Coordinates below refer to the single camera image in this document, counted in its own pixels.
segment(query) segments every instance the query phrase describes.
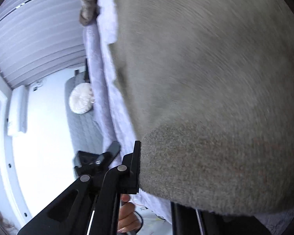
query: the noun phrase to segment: human hand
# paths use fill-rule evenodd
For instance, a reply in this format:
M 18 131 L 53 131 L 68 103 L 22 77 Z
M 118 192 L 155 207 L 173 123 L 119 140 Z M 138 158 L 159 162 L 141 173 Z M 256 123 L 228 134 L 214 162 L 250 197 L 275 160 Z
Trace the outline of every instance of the human hand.
M 141 227 L 141 223 L 134 213 L 135 205 L 132 202 L 128 202 L 130 199 L 131 197 L 128 194 L 121 195 L 121 201 L 126 203 L 120 207 L 118 232 L 138 230 Z

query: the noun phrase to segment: fluffy white pillow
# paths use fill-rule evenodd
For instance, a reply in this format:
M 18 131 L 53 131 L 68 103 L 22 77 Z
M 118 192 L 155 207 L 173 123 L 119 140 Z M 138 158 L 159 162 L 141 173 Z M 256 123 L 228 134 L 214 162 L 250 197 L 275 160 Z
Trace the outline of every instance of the fluffy white pillow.
M 77 114 L 83 114 L 91 110 L 94 96 L 90 83 L 77 85 L 70 94 L 69 105 L 71 110 Z

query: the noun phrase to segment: wire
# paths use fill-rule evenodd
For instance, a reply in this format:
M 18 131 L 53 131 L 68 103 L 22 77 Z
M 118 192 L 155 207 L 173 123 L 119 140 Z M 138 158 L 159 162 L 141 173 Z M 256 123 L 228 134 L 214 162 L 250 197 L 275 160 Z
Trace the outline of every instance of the wire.
M 140 231 L 140 229 L 143 227 L 143 225 L 144 225 L 144 220 L 143 220 L 143 217 L 137 212 L 137 211 L 135 211 L 135 213 L 140 217 L 140 219 L 141 219 L 141 223 L 142 223 L 142 225 L 140 226 L 140 228 L 138 229 L 138 231 L 136 232 L 136 233 L 138 233 L 139 231 Z

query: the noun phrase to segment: white pleated curtain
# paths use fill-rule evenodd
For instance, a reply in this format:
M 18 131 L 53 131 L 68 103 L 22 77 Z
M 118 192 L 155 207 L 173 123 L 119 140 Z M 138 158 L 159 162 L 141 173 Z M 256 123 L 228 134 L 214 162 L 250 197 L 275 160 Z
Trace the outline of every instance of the white pleated curtain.
M 12 88 L 84 63 L 80 7 L 80 0 L 3 2 L 0 73 Z

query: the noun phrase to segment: white wall-mounted air conditioner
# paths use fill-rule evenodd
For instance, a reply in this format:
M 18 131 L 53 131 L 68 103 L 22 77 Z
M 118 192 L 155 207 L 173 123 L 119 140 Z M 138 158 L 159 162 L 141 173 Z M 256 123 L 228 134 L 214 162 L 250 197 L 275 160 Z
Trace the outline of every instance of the white wall-mounted air conditioner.
M 17 136 L 20 132 L 26 132 L 27 100 L 28 90 L 24 85 L 21 85 L 12 91 L 8 120 L 9 136 Z

